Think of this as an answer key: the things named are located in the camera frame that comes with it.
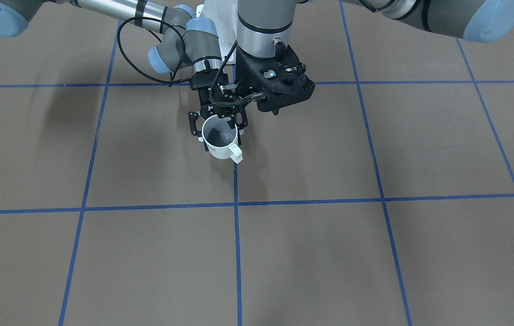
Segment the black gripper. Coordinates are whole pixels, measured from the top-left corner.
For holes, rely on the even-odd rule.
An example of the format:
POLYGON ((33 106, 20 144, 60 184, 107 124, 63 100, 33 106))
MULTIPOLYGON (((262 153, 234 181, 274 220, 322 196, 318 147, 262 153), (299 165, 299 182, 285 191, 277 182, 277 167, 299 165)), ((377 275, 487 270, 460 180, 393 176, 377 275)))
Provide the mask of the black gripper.
MULTIPOLYGON (((188 122, 190 126, 190 132, 192 136, 197 138, 202 137, 202 131, 197 128, 197 120, 200 117, 208 119, 212 115, 218 117, 229 117, 233 111, 232 106, 220 106, 214 105, 211 102, 211 94, 214 101, 217 102, 232 102, 230 99, 224 99, 222 95, 218 95, 216 91, 211 91, 213 82, 217 76, 218 71, 205 71, 196 72, 193 74, 190 80, 190 88, 193 91, 197 91, 200 101, 200 111, 189 111, 188 122)), ((246 107, 241 107, 238 113, 234 117, 234 122, 238 130, 243 130, 248 127, 248 115, 246 113, 246 107)))
POLYGON ((265 93, 265 98, 257 101, 257 109, 263 113, 275 114, 275 107, 269 99, 273 92, 269 87, 270 82, 264 76, 264 72, 274 66, 273 58, 259 58, 242 49, 236 50, 236 94, 246 97, 257 92, 265 93))

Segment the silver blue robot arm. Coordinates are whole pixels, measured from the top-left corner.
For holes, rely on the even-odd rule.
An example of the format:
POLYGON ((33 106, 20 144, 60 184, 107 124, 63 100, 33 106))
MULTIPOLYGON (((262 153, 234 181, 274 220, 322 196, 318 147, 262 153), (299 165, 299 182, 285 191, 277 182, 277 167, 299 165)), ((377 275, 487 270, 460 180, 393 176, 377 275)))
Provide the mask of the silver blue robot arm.
MULTIPOLYGON (((29 26, 33 17, 45 4, 44 0, 0 0, 0 36, 17 37, 29 26)), ((222 53, 218 26, 206 16, 198 16, 188 5, 172 8, 154 0, 72 0, 80 9, 114 17, 121 21, 116 41, 121 48, 122 29, 132 24, 149 31, 159 44, 149 50, 148 60, 157 74, 168 75, 166 85, 179 83, 179 70, 191 67, 193 75, 183 78, 190 88, 199 93, 201 109, 190 114, 191 134, 201 136, 196 128, 199 116, 205 119, 219 117, 229 129, 243 134, 248 126, 245 108, 248 101, 234 102, 216 95, 225 87, 228 76, 222 72, 234 56, 237 45, 231 43, 227 54, 222 53)))
MULTIPOLYGON (((290 45, 294 16, 304 0, 240 0, 237 10, 236 95, 263 113, 307 101, 315 83, 290 45)), ((514 0, 345 0, 364 18, 360 34, 373 44, 375 27, 492 43, 514 27, 514 0)))

